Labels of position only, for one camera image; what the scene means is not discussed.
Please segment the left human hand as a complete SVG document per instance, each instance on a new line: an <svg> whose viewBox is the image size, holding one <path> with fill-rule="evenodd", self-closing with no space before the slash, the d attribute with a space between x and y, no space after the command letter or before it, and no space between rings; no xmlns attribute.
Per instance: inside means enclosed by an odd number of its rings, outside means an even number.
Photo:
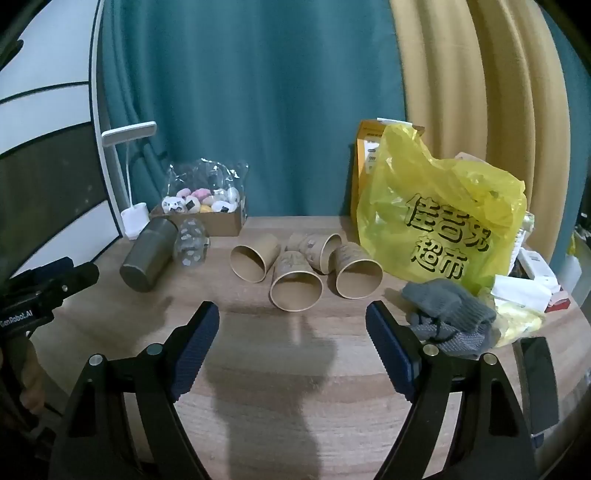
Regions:
<svg viewBox="0 0 591 480"><path fill-rule="evenodd" d="M39 415L45 404L44 370L32 342L26 340L25 346L25 360L21 370L23 390L20 394L20 402L31 414Z"/></svg>

